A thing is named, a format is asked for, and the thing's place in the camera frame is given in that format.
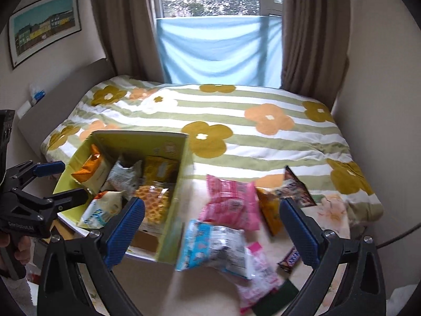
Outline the orange white snack bag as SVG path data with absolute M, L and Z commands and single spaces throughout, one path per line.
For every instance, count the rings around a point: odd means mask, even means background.
M 111 162 L 98 146 L 91 144 L 91 155 L 77 171 L 71 173 L 75 182 L 85 187 L 91 195 L 100 192 L 112 168 Z

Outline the clear waffle packet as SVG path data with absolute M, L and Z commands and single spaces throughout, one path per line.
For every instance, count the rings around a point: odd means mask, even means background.
M 171 206 L 173 184 L 158 183 L 141 185 L 135 191 L 135 197 L 145 204 L 145 216 L 139 230 L 145 233 L 162 234 Z

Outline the yellow snack packet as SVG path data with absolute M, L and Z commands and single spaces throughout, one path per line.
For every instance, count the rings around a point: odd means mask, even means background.
M 173 180 L 178 170 L 178 161 L 159 156 L 147 156 L 143 169 L 144 183 L 168 183 Z

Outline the cream blue snack bag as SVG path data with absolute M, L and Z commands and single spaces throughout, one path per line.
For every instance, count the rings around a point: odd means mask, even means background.
M 105 190 L 97 194 L 83 212 L 77 226 L 101 229 L 122 210 L 123 193 Z

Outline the small chocolate bar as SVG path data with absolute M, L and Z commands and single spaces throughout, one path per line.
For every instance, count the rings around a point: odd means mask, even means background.
M 287 274 L 290 274 L 299 260 L 300 254 L 298 250 L 296 249 L 296 247 L 292 247 L 288 254 L 284 257 L 284 259 L 278 262 L 278 266 L 282 271 L 284 271 Z

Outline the grey bed headboard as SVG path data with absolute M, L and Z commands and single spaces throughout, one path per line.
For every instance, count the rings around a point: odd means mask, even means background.
M 43 141 L 68 118 L 86 92 L 115 75 L 111 63 L 106 58 L 81 67 L 48 92 L 20 118 L 18 129 L 39 158 L 44 158 L 41 153 Z

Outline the green cardboard box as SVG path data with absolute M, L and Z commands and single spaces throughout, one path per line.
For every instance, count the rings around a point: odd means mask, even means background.
M 175 264 L 191 192 L 188 135 L 158 131 L 95 131 L 66 164 L 56 192 L 82 187 L 88 198 L 59 217 L 77 233 L 101 230 L 132 197 L 145 204 L 128 247 L 133 258 Z

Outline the dark brown snack bag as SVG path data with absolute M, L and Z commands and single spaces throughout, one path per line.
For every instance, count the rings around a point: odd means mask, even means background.
M 316 205 L 305 184 L 298 179 L 289 166 L 285 167 L 283 183 L 275 189 L 279 198 L 292 198 L 301 208 Z

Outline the pink white snack packet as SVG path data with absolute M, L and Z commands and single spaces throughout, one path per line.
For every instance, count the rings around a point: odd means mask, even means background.
M 241 315 L 248 312 L 269 293 L 278 291 L 283 284 L 283 280 L 270 265 L 259 242 L 252 243 L 247 249 L 252 268 L 251 279 L 247 280 L 231 274 L 225 276 L 236 287 Z

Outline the dark green packet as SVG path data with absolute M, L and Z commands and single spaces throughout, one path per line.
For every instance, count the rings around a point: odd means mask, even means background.
M 259 300 L 252 307 L 252 311 L 257 316 L 275 315 L 291 303 L 298 293 L 299 289 L 291 281 L 286 280 L 277 290 L 273 290 Z

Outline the tissue pack on headboard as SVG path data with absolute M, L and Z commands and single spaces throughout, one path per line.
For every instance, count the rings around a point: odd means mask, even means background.
M 29 92 L 30 92 L 32 106 L 35 106 L 46 95 L 45 90 L 40 88 L 35 83 L 31 83 L 29 85 Z

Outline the pink snack bag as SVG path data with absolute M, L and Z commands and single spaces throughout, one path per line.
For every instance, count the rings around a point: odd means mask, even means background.
M 209 202 L 201 210 L 198 220 L 246 231 L 260 229 L 258 197 L 254 182 L 222 180 L 206 177 Z

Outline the light blue snack bag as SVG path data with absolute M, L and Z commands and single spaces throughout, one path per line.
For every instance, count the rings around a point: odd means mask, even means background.
M 222 225 L 190 220 L 176 264 L 177 271 L 200 266 L 215 268 L 251 280 L 254 275 L 245 232 Z

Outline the floral striped bed quilt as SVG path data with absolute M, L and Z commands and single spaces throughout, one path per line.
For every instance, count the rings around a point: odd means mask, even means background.
M 351 225 L 384 213 L 329 109 L 281 89 L 113 77 L 70 107 L 41 153 L 68 162 L 100 130 L 182 132 L 190 138 L 196 179 L 215 175 L 272 188 L 289 167 L 312 194 L 340 196 Z

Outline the framed houses picture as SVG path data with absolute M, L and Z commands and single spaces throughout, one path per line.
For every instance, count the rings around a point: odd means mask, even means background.
M 7 27 L 12 67 L 81 29 L 78 0 L 38 0 L 19 9 Z

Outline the right brown curtain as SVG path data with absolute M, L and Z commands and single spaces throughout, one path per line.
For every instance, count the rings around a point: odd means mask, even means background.
M 332 108 L 349 60 L 350 0 L 283 0 L 282 88 Z

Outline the brown curtain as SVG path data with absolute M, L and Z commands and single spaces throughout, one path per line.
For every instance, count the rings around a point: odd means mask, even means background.
M 349 60 L 350 0 L 283 0 L 282 88 L 332 108 Z
M 91 0 L 98 35 L 118 75 L 164 82 L 153 0 Z

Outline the left brown curtain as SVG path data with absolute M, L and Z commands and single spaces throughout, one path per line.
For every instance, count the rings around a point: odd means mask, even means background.
M 91 0 L 98 35 L 118 75 L 164 82 L 153 0 Z

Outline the light blue window cloth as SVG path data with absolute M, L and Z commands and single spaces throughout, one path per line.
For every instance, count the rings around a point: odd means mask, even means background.
M 281 86 L 279 16 L 162 18 L 156 26 L 168 83 Z

